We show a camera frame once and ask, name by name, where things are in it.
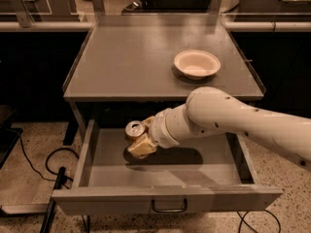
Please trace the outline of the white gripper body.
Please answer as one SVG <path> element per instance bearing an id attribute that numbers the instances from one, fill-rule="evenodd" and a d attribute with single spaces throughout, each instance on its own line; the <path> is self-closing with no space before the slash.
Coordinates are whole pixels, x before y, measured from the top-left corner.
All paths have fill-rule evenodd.
<path id="1" fill-rule="evenodd" d="M 166 126 L 166 118 L 170 113 L 171 109 L 165 109 L 157 113 L 149 127 L 149 136 L 152 142 L 164 149 L 179 145 L 179 142 L 171 136 Z"/>

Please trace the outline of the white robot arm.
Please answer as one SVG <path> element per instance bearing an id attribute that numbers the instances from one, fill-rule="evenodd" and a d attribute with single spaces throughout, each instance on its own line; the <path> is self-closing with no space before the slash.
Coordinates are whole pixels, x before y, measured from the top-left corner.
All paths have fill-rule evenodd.
<path id="1" fill-rule="evenodd" d="M 127 150 L 136 158 L 221 133 L 244 136 L 311 171 L 310 118 L 258 109 L 210 86 L 192 91 L 185 104 L 146 118 L 136 129 L 125 128 L 131 139 Z"/>

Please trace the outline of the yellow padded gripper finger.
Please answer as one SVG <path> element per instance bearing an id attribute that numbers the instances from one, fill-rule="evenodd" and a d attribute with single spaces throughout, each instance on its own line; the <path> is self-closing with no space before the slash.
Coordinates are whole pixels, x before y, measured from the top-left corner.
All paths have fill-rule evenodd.
<path id="1" fill-rule="evenodd" d="M 142 123 L 143 123 L 143 125 L 146 127 L 146 128 L 150 128 L 151 127 L 151 124 L 152 124 L 152 122 L 153 122 L 153 120 L 154 120 L 154 116 L 149 116 L 148 118 L 146 118 L 146 119 L 144 119 L 143 121 L 142 121 Z"/>
<path id="2" fill-rule="evenodd" d="M 135 139 L 127 148 L 127 151 L 135 158 L 143 159 L 149 154 L 156 152 L 157 144 L 150 138 L 147 133 L 144 133 Z"/>

